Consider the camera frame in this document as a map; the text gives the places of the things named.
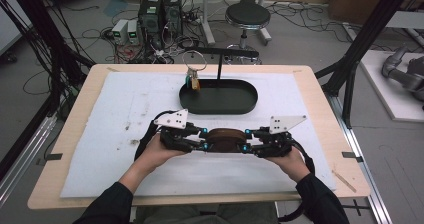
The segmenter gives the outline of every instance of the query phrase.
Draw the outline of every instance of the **black sleeve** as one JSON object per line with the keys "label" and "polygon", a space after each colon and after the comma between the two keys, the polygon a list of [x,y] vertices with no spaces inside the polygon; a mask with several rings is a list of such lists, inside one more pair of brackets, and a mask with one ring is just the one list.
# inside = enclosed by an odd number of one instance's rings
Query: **black sleeve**
{"label": "black sleeve", "polygon": [[302,197],[305,215],[314,223],[349,223],[339,199],[315,175],[304,177],[296,189]]}
{"label": "black sleeve", "polygon": [[119,182],[106,189],[74,224],[128,224],[133,194]]}

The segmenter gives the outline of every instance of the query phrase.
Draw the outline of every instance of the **cardboard box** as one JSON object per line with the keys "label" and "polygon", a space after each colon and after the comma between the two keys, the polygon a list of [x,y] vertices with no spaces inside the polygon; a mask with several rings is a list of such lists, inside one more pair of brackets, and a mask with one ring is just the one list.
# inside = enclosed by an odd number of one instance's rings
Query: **cardboard box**
{"label": "cardboard box", "polygon": [[363,24],[380,0],[330,0],[328,15],[331,19]]}

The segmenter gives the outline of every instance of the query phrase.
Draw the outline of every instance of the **person's arm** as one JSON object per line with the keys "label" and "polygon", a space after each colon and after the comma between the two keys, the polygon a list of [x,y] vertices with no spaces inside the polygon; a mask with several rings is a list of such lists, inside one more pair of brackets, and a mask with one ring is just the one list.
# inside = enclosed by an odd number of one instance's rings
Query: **person's arm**
{"label": "person's arm", "polygon": [[296,189],[302,198],[305,214],[314,223],[349,223],[339,199],[324,183],[309,172],[296,148],[292,148],[292,151],[285,157],[266,159],[277,164],[297,183]]}
{"label": "person's arm", "polygon": [[156,134],[143,154],[128,168],[119,181],[94,200],[74,224],[127,224],[134,192],[143,179],[168,159],[183,154],[184,152],[181,151],[166,149],[160,142],[159,134]]}

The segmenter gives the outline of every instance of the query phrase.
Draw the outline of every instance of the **black stool seat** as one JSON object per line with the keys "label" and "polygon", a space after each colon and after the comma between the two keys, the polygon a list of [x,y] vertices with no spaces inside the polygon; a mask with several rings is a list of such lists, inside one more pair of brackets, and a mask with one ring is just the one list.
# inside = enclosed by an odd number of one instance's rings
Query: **black stool seat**
{"label": "black stool seat", "polygon": [[268,25],[271,14],[268,10],[253,2],[240,2],[227,8],[225,19],[233,26],[258,30]]}

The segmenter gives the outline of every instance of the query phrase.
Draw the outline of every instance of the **stool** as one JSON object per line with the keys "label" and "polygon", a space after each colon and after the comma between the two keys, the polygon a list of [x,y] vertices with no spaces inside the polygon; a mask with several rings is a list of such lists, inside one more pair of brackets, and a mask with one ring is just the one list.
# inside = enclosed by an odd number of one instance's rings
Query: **stool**
{"label": "stool", "polygon": [[[229,45],[227,48],[238,48],[242,50],[255,51],[254,48],[246,45],[247,30],[259,30],[266,27],[271,19],[268,10],[255,3],[255,0],[241,0],[239,3],[231,5],[225,12],[225,19],[231,25],[243,29],[239,44]],[[258,58],[250,58],[239,56],[237,59],[244,64],[244,60],[248,59],[254,64],[261,64]],[[231,64],[233,57],[225,56],[224,60],[227,64]]]}

